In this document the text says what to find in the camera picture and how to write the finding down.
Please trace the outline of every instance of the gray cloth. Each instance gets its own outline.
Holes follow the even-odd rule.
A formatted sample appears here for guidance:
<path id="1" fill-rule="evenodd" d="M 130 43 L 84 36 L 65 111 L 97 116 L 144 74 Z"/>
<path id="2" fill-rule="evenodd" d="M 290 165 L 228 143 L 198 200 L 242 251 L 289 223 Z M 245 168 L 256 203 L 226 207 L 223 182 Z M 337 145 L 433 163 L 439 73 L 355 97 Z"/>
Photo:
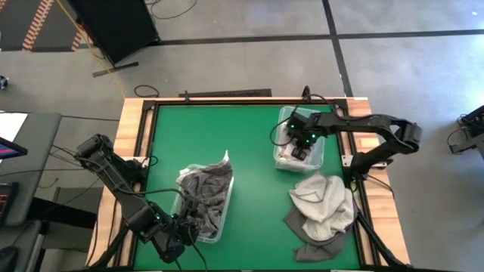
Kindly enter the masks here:
<path id="1" fill-rule="evenodd" d="M 230 162 L 223 159 L 215 165 L 192 170 L 178 178 L 180 187 L 200 201 L 195 219 L 200 226 L 201 236 L 214 236 L 219 230 L 232 175 Z"/>
<path id="2" fill-rule="evenodd" d="M 358 207 L 353 201 L 354 219 L 358 214 Z M 307 245 L 295 250 L 296 261 L 326 261 L 335 258 L 343 249 L 346 243 L 346 238 L 351 233 L 351 228 L 354 224 L 350 224 L 345 228 L 345 233 L 338 232 L 332 238 L 325 241 L 314 241 L 303 230 L 303 225 L 306 222 L 304 216 L 297 207 L 293 206 L 284 221 L 287 226 Z"/>

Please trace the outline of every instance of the plastic container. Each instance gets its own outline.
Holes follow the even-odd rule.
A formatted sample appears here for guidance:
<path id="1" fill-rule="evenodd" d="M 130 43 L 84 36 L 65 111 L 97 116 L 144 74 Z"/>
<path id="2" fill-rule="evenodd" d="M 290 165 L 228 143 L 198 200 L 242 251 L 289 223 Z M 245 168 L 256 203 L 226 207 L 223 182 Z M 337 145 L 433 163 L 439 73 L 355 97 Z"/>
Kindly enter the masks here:
<path id="1" fill-rule="evenodd" d="M 290 114 L 294 111 L 294 107 L 283 107 L 279 112 L 279 122 L 286 119 L 290 116 Z M 319 113 L 317 110 L 309 110 L 302 107 L 298 107 L 296 110 L 297 113 L 309 117 L 311 113 Z M 281 138 L 285 137 L 285 123 L 279 125 L 278 130 L 275 136 L 276 143 L 284 143 L 287 140 L 283 141 Z M 289 170 L 293 172 L 309 172 L 319 169 L 323 166 L 323 158 L 324 158 L 324 137 L 320 137 L 315 144 L 311 147 L 311 153 L 304 161 L 295 160 L 288 160 L 283 157 L 279 156 L 282 147 L 274 146 L 274 160 L 275 160 L 275 168 Z"/>
<path id="2" fill-rule="evenodd" d="M 206 166 L 203 165 L 189 165 L 187 168 L 181 170 L 194 170 L 194 169 L 199 169 L 199 168 L 205 168 Z M 224 208 L 222 210 L 222 216 L 220 218 L 220 225 L 219 225 L 219 231 L 217 233 L 213 234 L 210 237 L 202 237 L 199 236 L 197 238 L 197 241 L 201 241 L 203 243 L 216 243 L 217 241 L 220 240 L 220 237 L 222 236 L 222 231 L 224 230 L 224 223 L 225 223 L 225 217 L 227 217 L 227 210 L 228 210 L 228 204 L 230 203 L 230 196 L 232 195 L 232 187 L 234 185 L 234 176 L 232 175 L 232 179 L 230 180 L 230 185 L 228 185 L 228 191 L 227 191 L 227 199 L 225 200 Z M 172 211 L 171 214 L 178 214 L 180 212 L 180 208 L 182 207 L 182 199 L 179 194 L 176 194 L 175 201 L 173 203 Z"/>

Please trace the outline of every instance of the concrete floor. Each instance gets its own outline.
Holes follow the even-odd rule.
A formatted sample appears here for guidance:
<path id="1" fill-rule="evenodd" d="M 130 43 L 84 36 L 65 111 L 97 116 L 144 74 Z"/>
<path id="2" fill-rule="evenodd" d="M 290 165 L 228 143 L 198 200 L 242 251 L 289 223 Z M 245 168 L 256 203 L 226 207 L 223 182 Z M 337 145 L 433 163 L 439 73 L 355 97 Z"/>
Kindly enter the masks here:
<path id="1" fill-rule="evenodd" d="M 165 1 L 165 8 L 158 7 L 160 16 L 191 3 Z M 484 3 L 479 0 L 330 4 L 338 33 L 484 29 Z M 156 25 L 162 39 L 329 33 L 320 0 L 198 0 L 184 16 Z M 461 113 L 484 104 L 484 36 L 356 39 L 340 44 L 354 95 L 369 97 L 374 113 L 409 119 L 424 130 L 419 153 L 397 156 L 388 169 L 411 263 L 481 271 L 484 162 L 472 150 L 451 155 L 445 139 L 457 128 L 455 119 Z M 299 96 L 304 85 L 324 96 L 344 95 L 334 50 L 326 40 L 152 47 L 125 62 L 133 60 L 140 66 L 116 74 L 129 97 L 139 84 L 157 87 L 164 97 L 184 90 L 249 88 Z M 119 90 L 109 76 L 91 77 L 101 67 L 87 50 L 3 52 L 0 65 L 0 73 L 12 84 L 0 94 L 3 110 L 119 117 Z M 96 132 L 113 138 L 116 123 L 64 119 L 56 144 L 74 148 Z M 48 164 L 66 167 L 55 159 Z M 92 182 L 84 173 L 46 173 L 42 182 L 48 184 L 55 177 L 60 177 L 62 187 Z M 52 193 L 39 191 L 45 198 Z M 80 267 L 82 256 L 77 263 L 66 262 L 58 267 Z"/>

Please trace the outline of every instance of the green table surface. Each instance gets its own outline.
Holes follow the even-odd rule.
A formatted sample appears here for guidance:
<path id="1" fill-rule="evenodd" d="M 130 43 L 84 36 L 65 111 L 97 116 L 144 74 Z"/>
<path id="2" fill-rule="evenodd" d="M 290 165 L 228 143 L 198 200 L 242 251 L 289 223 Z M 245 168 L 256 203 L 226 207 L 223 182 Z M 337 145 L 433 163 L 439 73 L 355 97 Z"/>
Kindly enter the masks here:
<path id="1" fill-rule="evenodd" d="M 328 106 L 306 107 L 322 112 Z M 234 169 L 234 187 L 222 237 L 217 243 L 197 242 L 210 270 L 311 270 L 358 268 L 355 238 L 333 260 L 296 262 L 294 249 L 305 243 L 283 219 L 293 203 L 289 189 L 307 175 L 275 168 L 274 146 L 268 133 L 278 122 L 281 107 L 166 107 L 160 108 L 147 190 L 176 188 L 179 170 L 190 164 L 209 165 L 222 160 L 228 150 Z M 341 176 L 336 136 L 326 139 L 324 175 Z M 147 198 L 169 212 L 174 193 L 149 194 Z M 193 247 L 178 259 L 184 270 L 202 270 Z M 136 270 L 178 270 L 160 260 L 151 243 L 138 243 Z"/>

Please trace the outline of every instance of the speaker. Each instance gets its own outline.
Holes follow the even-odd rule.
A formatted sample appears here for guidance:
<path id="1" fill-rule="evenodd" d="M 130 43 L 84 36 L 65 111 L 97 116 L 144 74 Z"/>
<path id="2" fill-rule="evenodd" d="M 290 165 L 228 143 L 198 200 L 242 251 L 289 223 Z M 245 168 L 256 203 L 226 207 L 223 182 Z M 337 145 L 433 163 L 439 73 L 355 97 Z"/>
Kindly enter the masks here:
<path id="1" fill-rule="evenodd" d="M 67 0 L 84 30 L 113 66 L 159 42 L 144 0 Z"/>

